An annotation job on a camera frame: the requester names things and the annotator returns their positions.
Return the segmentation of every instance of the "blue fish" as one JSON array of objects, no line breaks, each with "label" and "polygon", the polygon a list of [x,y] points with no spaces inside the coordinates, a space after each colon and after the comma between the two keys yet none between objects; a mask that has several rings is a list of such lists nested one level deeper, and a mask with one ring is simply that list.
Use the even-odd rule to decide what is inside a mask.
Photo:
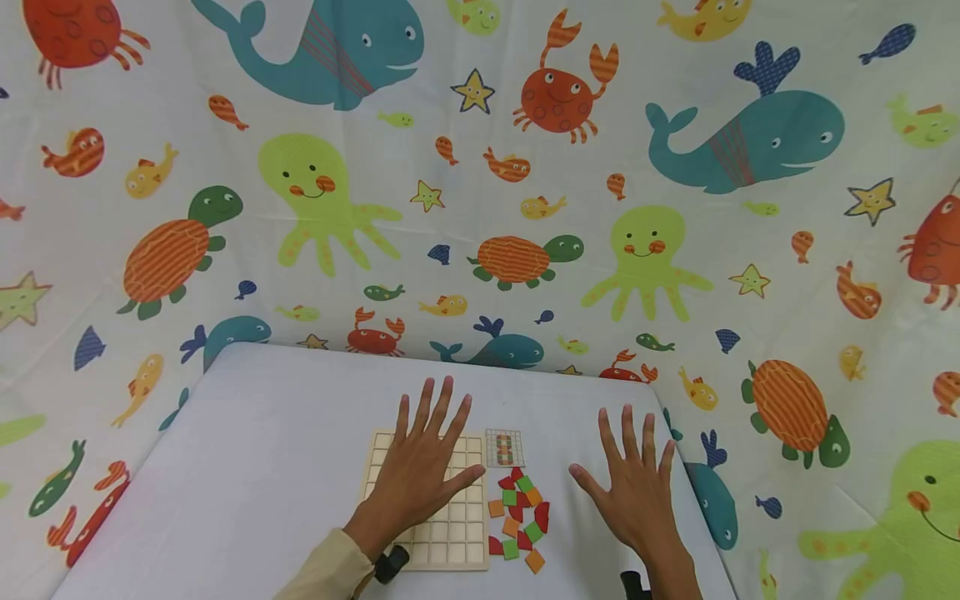
[{"label": "blue fish", "polygon": [[724,354],[730,354],[730,351],[740,341],[740,336],[735,331],[729,329],[716,330],[717,341],[720,342],[720,349]]},{"label": "blue fish", "polygon": [[193,6],[227,34],[240,67],[274,94],[353,110],[377,89],[403,81],[423,55],[423,28],[407,0],[314,0],[297,51],[283,64],[256,51],[267,10],[254,0],[238,20],[214,0]]},{"label": "blue fish", "polygon": [[693,492],[700,501],[700,510],[704,513],[713,541],[721,549],[730,550],[739,536],[736,504],[727,484],[715,471],[727,462],[727,450],[717,447],[717,432],[714,429],[710,430],[709,439],[706,433],[701,433],[700,442],[707,453],[707,463],[684,463],[684,467]]},{"label": "blue fish", "polygon": [[193,339],[180,344],[183,357],[181,364],[185,364],[200,348],[204,349],[204,372],[217,359],[220,351],[234,342],[262,342],[265,343],[270,334],[270,326],[256,317],[230,317],[223,319],[213,327],[210,335],[204,333],[204,326],[197,325],[193,330]]},{"label": "blue fish", "polygon": [[77,343],[77,349],[73,352],[73,370],[79,371],[94,358],[104,355],[107,345],[100,340],[100,336],[93,330],[93,325],[89,326],[84,335],[80,336],[80,342]]},{"label": "blue fish", "polygon": [[[503,328],[503,319],[492,322],[487,317],[480,317],[480,323],[473,326],[477,331],[489,333],[493,339],[487,342],[476,356],[467,360],[465,365],[481,365],[484,367],[502,367],[504,369],[530,369],[543,360],[543,346],[537,340],[525,335],[508,333],[500,335]],[[457,363],[453,355],[463,349],[463,344],[454,344],[450,348],[430,342],[430,347],[440,353],[440,360],[445,363]]]},{"label": "blue fish", "polygon": [[870,61],[877,57],[882,59],[893,57],[909,48],[910,44],[913,43],[913,38],[916,36],[917,28],[910,23],[898,25],[897,27],[891,29],[887,35],[883,37],[883,39],[880,41],[880,45],[878,45],[873,52],[861,54],[860,62],[863,64],[870,64]]},{"label": "blue fish", "polygon": [[771,496],[766,500],[761,500],[758,495],[755,495],[754,498],[756,498],[756,505],[762,506],[768,517],[780,518],[783,515],[783,505],[777,498]]},{"label": "blue fish", "polygon": [[249,279],[244,279],[237,284],[237,291],[240,292],[240,296],[237,296],[234,300],[242,300],[256,291],[256,284]]},{"label": "blue fish", "polygon": [[756,65],[741,62],[733,74],[755,83],[760,97],[692,152],[675,153],[668,142],[693,121],[697,109],[687,108],[669,119],[660,105],[647,105],[647,120],[654,128],[650,161],[662,175],[708,194],[729,194],[759,181],[806,173],[813,169],[811,163],[840,145],[845,123],[833,102],[809,91],[777,91],[800,61],[800,50],[790,48],[774,60],[770,44],[761,41],[755,53]]}]

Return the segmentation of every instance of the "cartoon fish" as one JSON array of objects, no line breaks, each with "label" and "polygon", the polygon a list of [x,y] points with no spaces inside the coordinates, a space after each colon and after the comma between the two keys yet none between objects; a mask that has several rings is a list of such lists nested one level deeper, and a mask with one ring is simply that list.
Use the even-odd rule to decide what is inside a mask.
[{"label": "cartoon fish", "polygon": [[500,9],[491,0],[446,0],[446,7],[475,36],[489,36],[500,25]]},{"label": "cartoon fish", "polygon": [[146,158],[140,158],[133,170],[127,174],[127,193],[131,198],[150,196],[170,175],[170,170],[174,168],[174,157],[180,153],[174,150],[169,142],[164,146],[163,152],[163,162],[159,166]]},{"label": "cartoon fish", "polygon": [[627,179],[623,177],[622,173],[614,173],[607,178],[607,189],[613,192],[618,202],[626,198],[626,196],[623,195],[623,186],[626,184]]},{"label": "cartoon fish", "polygon": [[705,411],[711,411],[717,407],[719,398],[713,388],[704,383],[703,377],[697,377],[690,381],[686,378],[686,369],[683,367],[680,367],[680,377],[684,382],[686,395],[689,396],[694,406]]},{"label": "cartoon fish", "polygon": [[236,108],[233,107],[233,102],[226,97],[218,95],[210,96],[210,99],[207,100],[206,103],[210,106],[213,114],[221,121],[227,121],[241,132],[250,128],[249,125],[240,120],[240,117],[237,116]]},{"label": "cartoon fish", "polygon": [[913,43],[913,38],[917,35],[917,28],[910,23],[903,23],[893,28],[883,37],[880,44],[873,52],[860,55],[862,64],[870,64],[870,61],[876,58],[887,59],[903,52]]},{"label": "cartoon fish", "polygon": [[676,346],[676,343],[661,344],[652,333],[641,333],[636,336],[636,342],[648,350],[655,350],[657,352],[667,352]]},{"label": "cartoon fish", "polygon": [[408,127],[414,126],[414,117],[411,114],[406,112],[395,112],[394,114],[386,114],[383,110],[380,110],[376,114],[378,121],[386,121],[390,125],[393,125],[399,129],[406,129]]},{"label": "cartoon fish", "polygon": [[581,342],[580,340],[568,340],[565,342],[563,336],[558,336],[557,342],[560,344],[561,348],[571,354],[586,354],[590,351],[590,346]]},{"label": "cartoon fish", "polygon": [[937,398],[940,406],[937,412],[941,415],[957,417],[954,408],[957,398],[960,398],[960,372],[944,371],[933,380],[933,397]]},{"label": "cartoon fish", "polygon": [[414,63],[423,56],[423,27],[407,0],[314,0],[297,50],[283,63],[264,59],[253,44],[267,20],[262,2],[247,4],[239,19],[214,0],[191,2],[227,34],[247,75],[295,102],[353,110],[416,73]]},{"label": "cartoon fish", "polygon": [[840,372],[847,377],[848,381],[863,380],[863,372],[867,368],[860,365],[862,357],[863,350],[857,346],[850,345],[840,350]]},{"label": "cartoon fish", "polygon": [[100,132],[92,127],[84,127],[66,136],[64,156],[55,155],[46,146],[40,146],[40,151],[47,156],[43,159],[44,168],[53,167],[64,177],[83,177],[100,166],[105,148]]},{"label": "cartoon fish", "polygon": [[[473,358],[461,364],[480,365],[483,367],[502,367],[504,369],[530,369],[543,360],[543,346],[537,340],[517,333],[501,335],[503,319],[492,322],[487,317],[480,317],[480,323],[473,326],[477,331],[489,333],[492,340],[487,342]],[[445,363],[457,363],[453,355],[463,349],[463,344],[454,344],[450,348],[430,342],[430,347],[440,353],[440,359]]]},{"label": "cartoon fish", "polygon": [[193,339],[180,344],[183,356],[180,363],[183,365],[200,348],[204,349],[204,372],[217,359],[221,350],[234,342],[258,342],[266,344],[273,331],[270,326],[256,317],[241,316],[223,319],[207,336],[203,325],[197,325],[193,330]]},{"label": "cartoon fish", "polygon": [[420,310],[438,317],[458,317],[467,312],[467,299],[463,296],[440,296],[436,306],[420,302]]},{"label": "cartoon fish", "polygon": [[741,204],[741,206],[761,217],[774,217],[780,214],[780,207],[773,203],[754,204],[748,200]]},{"label": "cartoon fish", "polygon": [[810,264],[806,259],[806,253],[813,246],[813,234],[809,231],[797,231],[790,238],[790,248],[797,253],[797,262],[802,265]]},{"label": "cartoon fish", "polygon": [[156,382],[160,379],[161,373],[163,373],[163,357],[159,354],[151,354],[140,365],[140,369],[137,370],[136,377],[133,381],[127,385],[127,388],[130,390],[130,408],[114,419],[110,424],[111,427],[116,427],[117,429],[123,427],[127,419],[132,417],[136,411],[140,410],[140,406],[147,401],[147,396],[149,396],[150,392],[156,387]]},{"label": "cartoon fish", "polygon": [[49,511],[54,504],[57,504],[57,501],[66,493],[67,488],[73,483],[74,475],[77,474],[80,463],[84,461],[85,447],[86,440],[74,440],[72,446],[73,458],[70,459],[70,464],[63,470],[55,472],[47,479],[46,483],[43,484],[43,487],[40,488],[40,491],[34,496],[34,501],[30,503],[30,510],[27,511],[29,516],[43,515]]},{"label": "cartoon fish", "polygon": [[680,16],[667,2],[660,2],[663,16],[658,25],[687,41],[714,41],[729,36],[747,18],[753,0],[700,0],[694,14]]},{"label": "cartoon fish", "polygon": [[313,308],[312,306],[304,306],[302,304],[297,304],[291,310],[287,310],[278,304],[274,309],[274,312],[282,314],[287,319],[303,321],[304,323],[310,323],[311,321],[316,321],[320,318],[320,310]]},{"label": "cartoon fish", "polygon": [[923,108],[916,114],[907,112],[906,94],[898,95],[887,107],[893,111],[890,120],[894,131],[914,148],[936,148],[953,137],[960,125],[960,117],[944,112],[942,105]]},{"label": "cartoon fish", "polygon": [[853,261],[848,260],[847,266],[838,266],[837,295],[847,307],[850,314],[857,319],[872,319],[880,310],[883,297],[875,283],[853,283]]},{"label": "cartoon fish", "polygon": [[566,206],[566,196],[560,198],[560,201],[553,206],[543,196],[528,198],[520,205],[520,214],[527,219],[537,221],[546,219],[557,213],[558,210]]},{"label": "cartoon fish", "polygon": [[370,300],[376,300],[378,302],[382,302],[384,300],[393,300],[394,298],[399,298],[400,294],[406,293],[407,291],[403,289],[402,285],[398,285],[393,292],[382,285],[368,285],[363,290],[364,296]]},{"label": "cartoon fish", "polygon": [[94,358],[103,356],[106,349],[107,345],[100,340],[100,336],[93,330],[93,325],[89,326],[84,335],[80,336],[77,349],[73,352],[73,370],[79,371],[86,367]]},{"label": "cartoon fish", "polygon": [[504,156],[503,160],[497,160],[493,155],[493,148],[488,146],[483,158],[487,160],[491,172],[504,181],[517,183],[530,175],[530,162],[517,158],[516,155]]},{"label": "cartoon fish", "polygon": [[437,142],[434,144],[437,148],[437,153],[447,162],[450,163],[452,167],[455,164],[458,164],[460,161],[453,157],[453,142],[450,141],[449,137],[441,135],[437,138]]}]

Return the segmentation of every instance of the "cartoon turtle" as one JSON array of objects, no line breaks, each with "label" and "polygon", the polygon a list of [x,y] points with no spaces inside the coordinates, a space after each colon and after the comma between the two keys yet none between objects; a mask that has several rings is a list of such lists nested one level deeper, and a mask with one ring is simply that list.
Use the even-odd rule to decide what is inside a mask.
[{"label": "cartoon turtle", "polygon": [[820,464],[843,466],[850,458],[850,440],[836,415],[827,407],[817,384],[802,369],[782,360],[768,360],[759,369],[749,362],[753,379],[740,384],[743,401],[756,402],[750,423],[759,433],[768,429],[783,441],[783,458],[795,461],[804,454],[804,467],[813,464],[820,447]]},{"label": "cartoon turtle", "polygon": [[496,287],[504,292],[515,283],[526,283],[533,289],[540,285],[538,277],[552,281],[556,273],[547,269],[550,261],[571,262],[584,255],[584,242],[576,235],[558,235],[541,248],[513,235],[492,237],[480,245],[476,258],[467,258],[471,265],[480,265],[473,274],[484,281],[498,279]]},{"label": "cartoon turtle", "polygon": [[186,219],[168,221],[144,236],[127,258],[123,287],[130,297],[117,314],[132,311],[140,321],[160,312],[160,299],[177,303],[186,294],[183,283],[194,271],[206,271],[217,252],[227,246],[222,235],[210,236],[209,228],[229,221],[243,211],[243,201],[224,185],[200,190],[190,203]]}]

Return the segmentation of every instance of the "wooden puzzle board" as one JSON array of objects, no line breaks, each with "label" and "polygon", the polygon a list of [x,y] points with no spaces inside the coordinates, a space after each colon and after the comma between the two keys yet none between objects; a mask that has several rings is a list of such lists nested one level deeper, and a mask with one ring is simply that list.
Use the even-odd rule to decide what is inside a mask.
[{"label": "wooden puzzle board", "polygon": [[[367,468],[364,473],[363,499],[373,492],[387,450],[394,440],[391,429],[373,432]],[[486,441],[480,434],[463,434],[453,446],[444,479],[464,468],[487,465]],[[481,477],[466,490],[457,492],[449,504],[425,523],[400,534],[395,543],[410,554],[404,571],[486,571],[490,568],[487,546],[487,478]]]}]

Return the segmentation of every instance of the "black object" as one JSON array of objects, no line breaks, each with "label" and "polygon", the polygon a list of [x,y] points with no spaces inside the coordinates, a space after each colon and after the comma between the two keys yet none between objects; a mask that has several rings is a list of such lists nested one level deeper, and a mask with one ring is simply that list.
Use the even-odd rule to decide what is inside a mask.
[{"label": "black object", "polygon": [[373,566],[373,577],[384,586],[389,584],[400,570],[410,562],[410,553],[403,549],[403,546],[394,546],[390,550],[390,556],[381,554]]}]

